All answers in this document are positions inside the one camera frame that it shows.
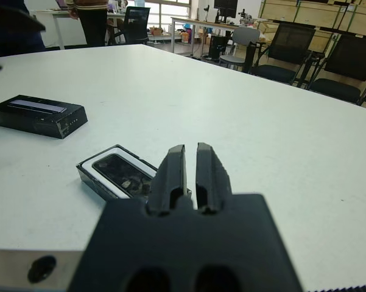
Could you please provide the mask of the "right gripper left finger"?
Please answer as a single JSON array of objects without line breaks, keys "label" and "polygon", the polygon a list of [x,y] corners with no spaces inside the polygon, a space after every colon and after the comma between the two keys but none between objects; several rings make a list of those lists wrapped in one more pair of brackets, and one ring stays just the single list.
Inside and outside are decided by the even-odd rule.
[{"label": "right gripper left finger", "polygon": [[162,160],[150,185],[146,211],[151,217],[165,217],[174,212],[192,212],[183,144],[170,148]]}]

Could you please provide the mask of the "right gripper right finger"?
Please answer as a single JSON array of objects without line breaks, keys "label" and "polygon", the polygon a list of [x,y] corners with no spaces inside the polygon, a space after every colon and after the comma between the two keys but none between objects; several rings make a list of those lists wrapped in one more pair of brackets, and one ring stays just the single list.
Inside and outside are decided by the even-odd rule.
[{"label": "right gripper right finger", "polygon": [[227,171],[213,147],[204,142],[197,146],[195,190],[197,208],[202,214],[220,212],[232,194]]}]

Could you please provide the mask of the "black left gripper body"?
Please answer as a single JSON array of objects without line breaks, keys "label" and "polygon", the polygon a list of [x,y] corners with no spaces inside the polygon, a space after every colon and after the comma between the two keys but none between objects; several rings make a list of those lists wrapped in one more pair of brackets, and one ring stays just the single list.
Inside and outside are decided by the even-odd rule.
[{"label": "black left gripper body", "polygon": [[41,38],[45,30],[26,6],[0,5],[0,57],[45,51]]}]

